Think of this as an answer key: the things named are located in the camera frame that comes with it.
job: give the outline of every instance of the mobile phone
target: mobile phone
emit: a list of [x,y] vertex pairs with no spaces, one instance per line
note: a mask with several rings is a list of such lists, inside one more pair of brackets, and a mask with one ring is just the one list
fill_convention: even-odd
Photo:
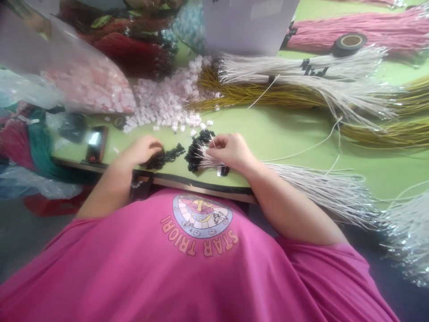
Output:
[[88,149],[86,151],[86,161],[89,163],[100,163],[103,161],[104,149],[106,148],[107,126],[94,127],[88,140]]

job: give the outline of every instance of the pink t-shirt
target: pink t-shirt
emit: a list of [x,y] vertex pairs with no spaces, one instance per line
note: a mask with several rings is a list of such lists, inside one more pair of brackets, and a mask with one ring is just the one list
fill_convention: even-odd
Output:
[[397,321],[348,245],[278,238],[164,190],[75,220],[0,286],[0,321]]

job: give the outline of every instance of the clear plastic bag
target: clear plastic bag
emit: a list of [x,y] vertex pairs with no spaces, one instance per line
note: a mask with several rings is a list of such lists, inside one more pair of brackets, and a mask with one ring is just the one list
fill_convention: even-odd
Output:
[[20,76],[8,70],[0,70],[0,107],[11,106],[20,100],[51,109],[62,101],[62,95],[42,77]]
[[135,98],[121,70],[70,26],[54,17],[50,22],[52,65],[42,76],[61,91],[65,107],[86,114],[134,112]]
[[18,165],[10,165],[0,174],[0,199],[37,193],[48,199],[71,199],[81,192],[80,185],[46,179]]
[[71,142],[82,143],[87,130],[86,119],[82,114],[62,112],[46,114],[46,125]]
[[204,55],[206,26],[201,0],[190,0],[180,9],[172,29],[182,42],[197,54]]
[[175,11],[162,9],[162,4],[139,0],[131,8],[100,10],[82,1],[62,0],[57,18],[73,26],[79,38],[115,62],[126,76],[156,80],[172,74],[178,51],[177,37],[169,29]]

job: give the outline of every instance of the person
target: person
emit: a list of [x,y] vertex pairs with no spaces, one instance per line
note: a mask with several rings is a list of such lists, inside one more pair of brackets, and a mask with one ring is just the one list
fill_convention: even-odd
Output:
[[234,203],[165,189],[128,204],[137,139],[69,224],[0,286],[6,321],[398,321],[337,225],[221,134],[207,154],[249,182],[276,238]]

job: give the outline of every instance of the pink cable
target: pink cable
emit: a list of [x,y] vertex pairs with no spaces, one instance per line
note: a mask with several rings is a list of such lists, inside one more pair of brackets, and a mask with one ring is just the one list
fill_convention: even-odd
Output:
[[287,49],[329,52],[340,36],[357,32],[368,38],[367,46],[389,48],[389,58],[416,62],[429,47],[429,3],[401,13],[359,13],[349,16],[297,21]]
[[378,4],[383,7],[389,7],[389,8],[400,8],[404,6],[404,3],[402,0],[336,0],[336,1],[363,2],[368,4]]
[[29,170],[36,170],[25,122],[18,119],[7,121],[6,126],[0,131],[0,146],[2,153],[10,160]]

